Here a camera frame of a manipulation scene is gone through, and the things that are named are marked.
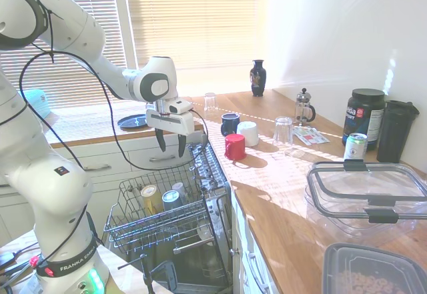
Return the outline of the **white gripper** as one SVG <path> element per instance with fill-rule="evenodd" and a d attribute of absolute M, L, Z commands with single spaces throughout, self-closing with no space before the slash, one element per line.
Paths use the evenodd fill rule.
<path fill-rule="evenodd" d="M 195 131 L 193 115 L 190 112 L 180 115 L 161 115 L 153 109 L 148 109 L 146 111 L 146 120 L 149 127 L 155 128 L 155 136 L 159 148 L 163 152 L 166 150 L 163 131 L 178 134 L 178 156 L 179 158 L 183 157 L 187 141 L 186 135 L 190 135 Z"/>

